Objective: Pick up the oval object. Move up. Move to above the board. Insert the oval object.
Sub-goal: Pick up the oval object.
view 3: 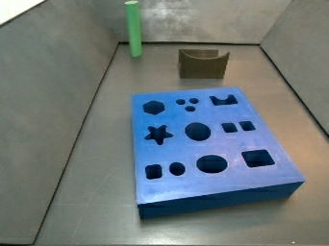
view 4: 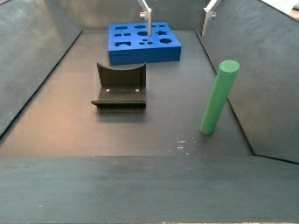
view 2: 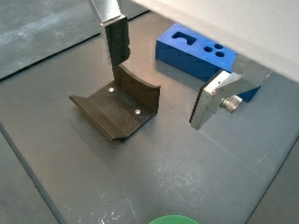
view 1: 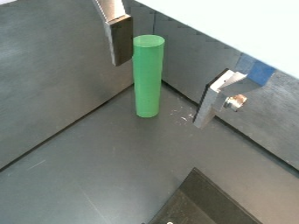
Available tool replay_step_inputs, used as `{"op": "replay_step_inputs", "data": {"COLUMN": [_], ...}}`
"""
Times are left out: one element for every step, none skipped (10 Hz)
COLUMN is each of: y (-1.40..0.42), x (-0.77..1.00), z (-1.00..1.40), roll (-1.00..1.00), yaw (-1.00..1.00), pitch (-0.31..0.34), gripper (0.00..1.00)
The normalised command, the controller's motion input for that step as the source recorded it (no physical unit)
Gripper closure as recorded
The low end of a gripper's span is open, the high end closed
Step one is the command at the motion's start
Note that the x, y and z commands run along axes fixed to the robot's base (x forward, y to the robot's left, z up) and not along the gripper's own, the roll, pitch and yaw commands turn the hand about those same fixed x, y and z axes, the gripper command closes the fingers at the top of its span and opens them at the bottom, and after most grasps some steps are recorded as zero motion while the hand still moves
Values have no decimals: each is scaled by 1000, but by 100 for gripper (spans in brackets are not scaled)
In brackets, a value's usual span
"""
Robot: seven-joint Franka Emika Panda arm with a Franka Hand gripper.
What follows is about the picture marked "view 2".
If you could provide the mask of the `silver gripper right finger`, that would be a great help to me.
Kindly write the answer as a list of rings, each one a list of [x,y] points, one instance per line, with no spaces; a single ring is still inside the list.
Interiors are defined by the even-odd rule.
[[[260,88],[270,74],[270,68],[238,55],[233,72],[220,71],[201,88],[192,112],[192,126],[198,130],[220,108],[233,113],[242,103],[240,94]]]

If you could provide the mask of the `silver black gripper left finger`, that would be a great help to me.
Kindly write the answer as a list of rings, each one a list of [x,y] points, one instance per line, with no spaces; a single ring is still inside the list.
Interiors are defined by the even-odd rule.
[[[129,21],[122,14],[118,0],[89,0],[107,38],[111,65],[121,65],[130,58]]]

